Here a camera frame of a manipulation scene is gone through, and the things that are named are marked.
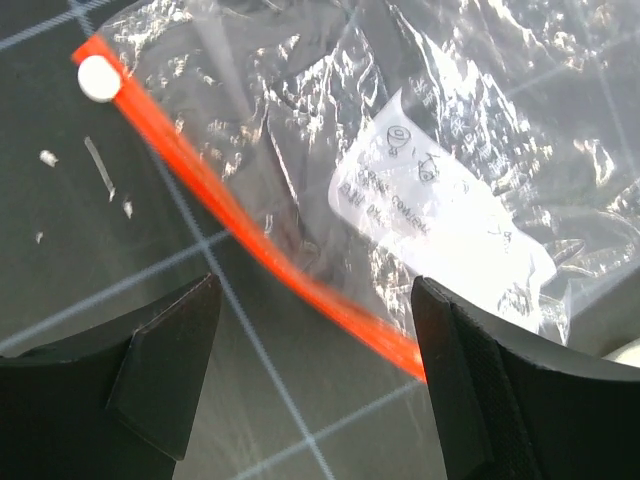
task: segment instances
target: printed label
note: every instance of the printed label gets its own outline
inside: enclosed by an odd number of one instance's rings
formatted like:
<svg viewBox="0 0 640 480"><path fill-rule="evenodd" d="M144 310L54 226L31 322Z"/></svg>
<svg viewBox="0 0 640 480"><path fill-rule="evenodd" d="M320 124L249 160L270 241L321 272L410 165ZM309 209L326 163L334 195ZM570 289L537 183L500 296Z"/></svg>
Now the printed label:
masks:
<svg viewBox="0 0 640 480"><path fill-rule="evenodd" d="M417 275L538 331L538 296L556 273L553 260L488 185L404 114L400 92L337 166L329 204Z"/></svg>

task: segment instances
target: transparent plastic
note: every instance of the transparent plastic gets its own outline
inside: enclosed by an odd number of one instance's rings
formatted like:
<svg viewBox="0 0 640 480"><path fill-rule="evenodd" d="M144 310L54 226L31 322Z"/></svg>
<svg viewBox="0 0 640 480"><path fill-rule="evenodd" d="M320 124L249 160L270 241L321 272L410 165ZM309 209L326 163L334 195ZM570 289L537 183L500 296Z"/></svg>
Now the transparent plastic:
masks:
<svg viewBox="0 0 640 480"><path fill-rule="evenodd" d="M222 182L200 186L298 292L411 344L424 275L566 344L638 259L638 57L616 47L639 20L631 1L143 0L98 36L172 132L116 103L161 151L188 143L174 166Z"/></svg>

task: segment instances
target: ziplock bag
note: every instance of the ziplock bag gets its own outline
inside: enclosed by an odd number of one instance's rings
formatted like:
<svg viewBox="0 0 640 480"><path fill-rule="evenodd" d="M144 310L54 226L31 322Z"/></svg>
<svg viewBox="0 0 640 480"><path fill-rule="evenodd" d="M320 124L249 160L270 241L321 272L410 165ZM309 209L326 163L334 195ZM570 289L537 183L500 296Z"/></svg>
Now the ziplock bag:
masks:
<svg viewBox="0 0 640 480"><path fill-rule="evenodd" d="M639 16L594 0L143 0L74 59L107 59L114 103L281 281L423 377L416 275L566 344L637 259L620 116L637 120L637 58L616 45Z"/></svg>

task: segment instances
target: small white speck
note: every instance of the small white speck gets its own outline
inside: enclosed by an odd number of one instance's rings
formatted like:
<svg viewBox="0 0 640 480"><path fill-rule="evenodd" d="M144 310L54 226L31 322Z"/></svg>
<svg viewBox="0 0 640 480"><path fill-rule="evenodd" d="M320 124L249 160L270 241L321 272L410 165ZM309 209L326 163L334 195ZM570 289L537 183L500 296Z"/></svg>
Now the small white speck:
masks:
<svg viewBox="0 0 640 480"><path fill-rule="evenodd" d="M123 202L122 209L124 210L124 213L127 214L127 218L131 218L133 215L133 203L131 203L130 200Z"/></svg>
<svg viewBox="0 0 640 480"><path fill-rule="evenodd" d="M58 159L56 158L56 156L49 150L42 150L40 152L40 160L50 167L55 167L56 163L58 163Z"/></svg>

